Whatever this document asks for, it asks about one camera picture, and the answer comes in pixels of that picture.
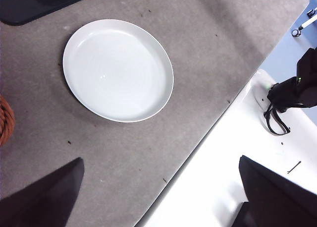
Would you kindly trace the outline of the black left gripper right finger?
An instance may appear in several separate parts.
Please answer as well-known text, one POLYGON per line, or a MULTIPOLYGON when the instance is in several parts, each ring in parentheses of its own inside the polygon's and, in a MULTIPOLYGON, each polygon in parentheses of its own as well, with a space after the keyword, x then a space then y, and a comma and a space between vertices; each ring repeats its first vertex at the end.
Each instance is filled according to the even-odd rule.
POLYGON ((247 201, 234 227, 315 227, 317 196, 246 156, 239 172, 247 201))

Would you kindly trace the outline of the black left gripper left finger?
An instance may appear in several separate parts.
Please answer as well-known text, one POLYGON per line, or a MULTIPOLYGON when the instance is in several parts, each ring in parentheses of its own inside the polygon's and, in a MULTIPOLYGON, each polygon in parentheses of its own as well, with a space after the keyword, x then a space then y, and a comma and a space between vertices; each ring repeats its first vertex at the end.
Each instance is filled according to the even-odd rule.
POLYGON ((0 201, 2 227, 64 227, 76 203, 84 161, 76 158, 0 201))

